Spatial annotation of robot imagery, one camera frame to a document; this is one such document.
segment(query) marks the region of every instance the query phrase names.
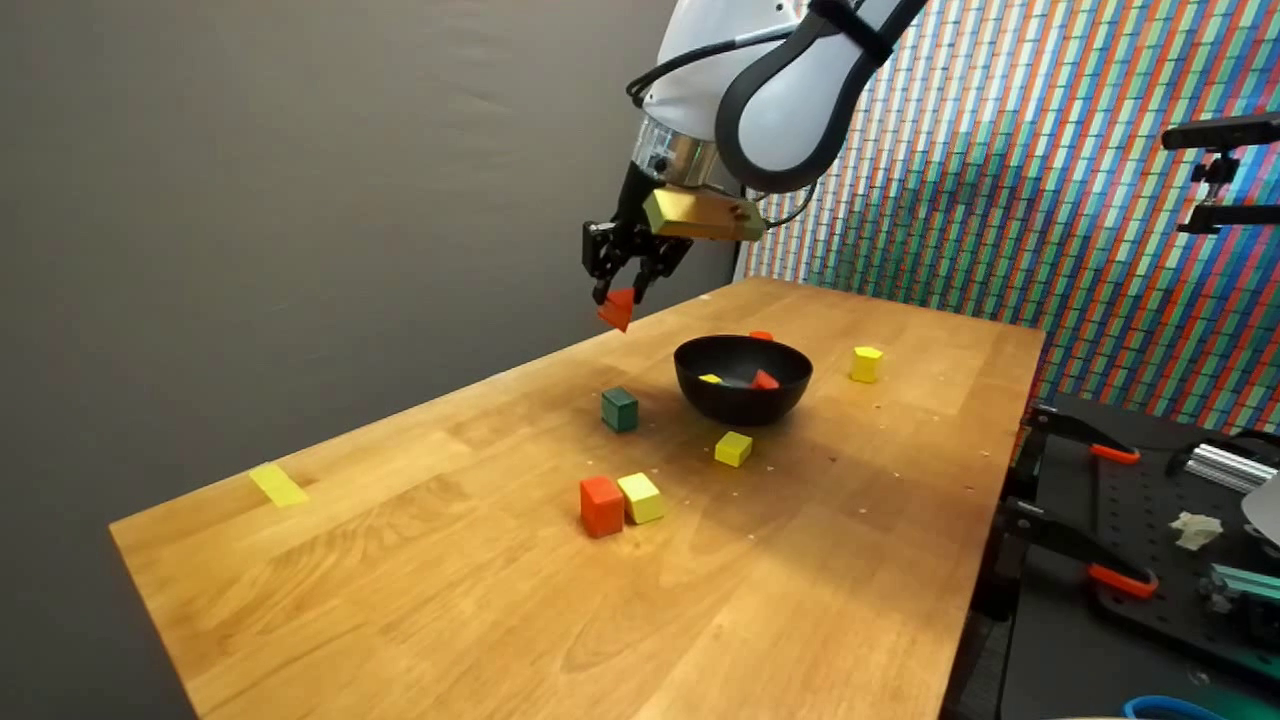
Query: green block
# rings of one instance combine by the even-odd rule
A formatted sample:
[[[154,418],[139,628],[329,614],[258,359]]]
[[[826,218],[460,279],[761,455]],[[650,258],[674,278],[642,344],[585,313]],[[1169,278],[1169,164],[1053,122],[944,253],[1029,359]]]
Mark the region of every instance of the green block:
[[[642,402],[626,387],[612,387],[600,397],[600,418],[612,432],[631,432],[642,428]]]

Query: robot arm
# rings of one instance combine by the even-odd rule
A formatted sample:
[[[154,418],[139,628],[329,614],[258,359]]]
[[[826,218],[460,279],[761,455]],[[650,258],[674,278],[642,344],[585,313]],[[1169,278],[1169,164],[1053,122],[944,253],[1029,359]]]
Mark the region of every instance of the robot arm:
[[[924,0],[675,0],[655,68],[627,85],[636,149],[612,221],[585,224],[594,299],[642,260],[631,299],[692,241],[755,241],[745,192],[814,187],[858,95]]]

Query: wooden table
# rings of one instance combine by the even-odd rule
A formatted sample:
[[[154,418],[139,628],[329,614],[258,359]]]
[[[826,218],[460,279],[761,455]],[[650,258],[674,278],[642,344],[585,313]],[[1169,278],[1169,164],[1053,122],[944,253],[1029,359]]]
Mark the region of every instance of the wooden table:
[[[725,468],[674,350],[754,329],[816,375]],[[1040,344],[745,279],[282,455],[307,506],[223,476],[113,536],[201,718],[938,718]],[[670,515],[589,540],[576,486],[626,471]]]

